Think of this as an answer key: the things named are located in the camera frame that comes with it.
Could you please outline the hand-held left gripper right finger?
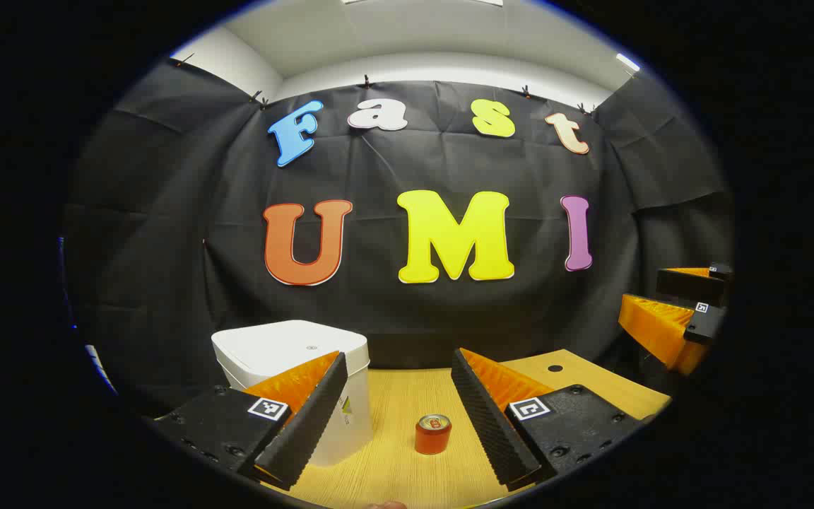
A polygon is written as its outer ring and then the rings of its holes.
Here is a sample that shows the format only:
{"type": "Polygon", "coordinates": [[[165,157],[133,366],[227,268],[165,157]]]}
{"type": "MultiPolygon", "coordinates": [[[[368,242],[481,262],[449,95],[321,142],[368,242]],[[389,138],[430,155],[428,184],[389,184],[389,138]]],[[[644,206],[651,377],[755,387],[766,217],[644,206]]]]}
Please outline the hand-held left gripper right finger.
{"type": "Polygon", "coordinates": [[[456,349],[456,393],[510,491],[569,477],[646,428],[590,387],[553,389],[475,352],[456,349]]]}

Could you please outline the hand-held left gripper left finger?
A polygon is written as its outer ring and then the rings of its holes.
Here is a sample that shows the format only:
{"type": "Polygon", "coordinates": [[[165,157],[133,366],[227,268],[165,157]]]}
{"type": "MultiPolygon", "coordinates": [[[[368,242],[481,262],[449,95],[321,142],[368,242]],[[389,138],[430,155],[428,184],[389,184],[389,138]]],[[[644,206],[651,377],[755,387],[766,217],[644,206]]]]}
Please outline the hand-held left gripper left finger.
{"type": "Polygon", "coordinates": [[[150,426],[224,470],[287,491],[316,450],[346,381],[346,355],[332,351],[249,389],[215,386],[150,426]]]}

